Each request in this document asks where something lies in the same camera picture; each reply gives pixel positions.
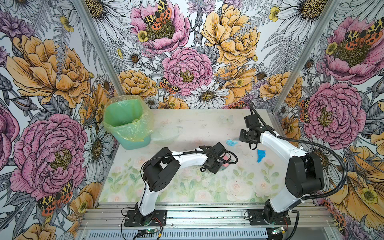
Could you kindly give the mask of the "grey-green plastic dustpan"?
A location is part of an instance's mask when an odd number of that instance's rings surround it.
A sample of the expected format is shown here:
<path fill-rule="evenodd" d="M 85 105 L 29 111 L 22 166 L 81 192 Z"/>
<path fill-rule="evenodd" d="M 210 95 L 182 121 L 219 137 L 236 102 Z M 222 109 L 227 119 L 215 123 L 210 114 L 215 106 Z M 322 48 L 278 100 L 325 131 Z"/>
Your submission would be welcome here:
<path fill-rule="evenodd" d="M 222 166 L 220 167 L 220 170 L 225 170 L 230 164 L 229 162 L 232 162 L 232 155 L 230 153 L 225 153 L 224 156 L 221 157 L 222 159 L 225 160 L 225 162 L 222 164 Z"/>

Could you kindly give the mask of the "light blue paper scrap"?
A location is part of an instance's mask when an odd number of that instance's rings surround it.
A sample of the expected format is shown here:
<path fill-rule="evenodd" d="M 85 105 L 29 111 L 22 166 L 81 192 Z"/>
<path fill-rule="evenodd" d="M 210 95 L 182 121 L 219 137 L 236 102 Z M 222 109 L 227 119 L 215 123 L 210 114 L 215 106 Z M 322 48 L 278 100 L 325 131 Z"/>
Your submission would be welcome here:
<path fill-rule="evenodd" d="M 226 140 L 226 144 L 227 144 L 228 146 L 230 146 L 230 147 L 234 147 L 234 146 L 236 146 L 236 145 L 238 144 L 238 142 L 235 141 L 235 140 L 231 140 L 231 139 L 229 139 L 229 140 Z"/>

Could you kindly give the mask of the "pink paper scrap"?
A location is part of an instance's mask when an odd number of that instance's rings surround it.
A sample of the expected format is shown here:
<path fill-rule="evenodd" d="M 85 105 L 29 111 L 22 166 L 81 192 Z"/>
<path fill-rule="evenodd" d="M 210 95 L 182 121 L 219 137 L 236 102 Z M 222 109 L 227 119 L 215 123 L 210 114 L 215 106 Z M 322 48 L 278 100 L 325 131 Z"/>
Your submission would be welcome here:
<path fill-rule="evenodd" d="M 225 164 L 227 164 L 228 162 L 231 161 L 231 158 L 229 157 L 229 155 L 225 155 L 225 156 L 223 156 L 222 159 L 225 160 Z"/>

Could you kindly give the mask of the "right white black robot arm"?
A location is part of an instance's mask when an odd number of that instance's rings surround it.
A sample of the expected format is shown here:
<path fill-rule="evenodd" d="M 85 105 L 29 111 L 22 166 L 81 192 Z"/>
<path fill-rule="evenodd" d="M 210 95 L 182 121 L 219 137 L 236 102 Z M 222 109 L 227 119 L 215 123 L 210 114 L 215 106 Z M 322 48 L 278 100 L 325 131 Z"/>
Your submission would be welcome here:
<path fill-rule="evenodd" d="M 321 159 L 316 154 L 295 147 L 291 140 L 285 140 L 269 126 L 262 126 L 257 114 L 248 115 L 244 120 L 247 128 L 241 130 L 240 141 L 249 145 L 262 144 L 288 164 L 285 186 L 275 197 L 265 202 L 263 211 L 255 215 L 255 218 L 262 218 L 271 225 L 288 221 L 289 211 L 301 204 L 304 197 L 324 187 Z"/>

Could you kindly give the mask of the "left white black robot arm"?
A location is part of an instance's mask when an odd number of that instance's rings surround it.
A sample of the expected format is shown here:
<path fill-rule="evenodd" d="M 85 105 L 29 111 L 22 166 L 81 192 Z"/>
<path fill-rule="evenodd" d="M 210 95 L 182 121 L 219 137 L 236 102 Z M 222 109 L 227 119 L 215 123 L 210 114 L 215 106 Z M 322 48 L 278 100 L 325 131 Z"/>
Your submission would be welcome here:
<path fill-rule="evenodd" d="M 154 216 L 159 192 L 165 189 L 176 173 L 185 168 L 199 166 L 201 172 L 217 174 L 223 165 L 235 165 L 239 158 L 224 145 L 199 146 L 190 151 L 171 151 L 161 148 L 141 167 L 141 178 L 145 184 L 141 199 L 136 203 L 135 211 L 141 225 L 146 225 Z"/>

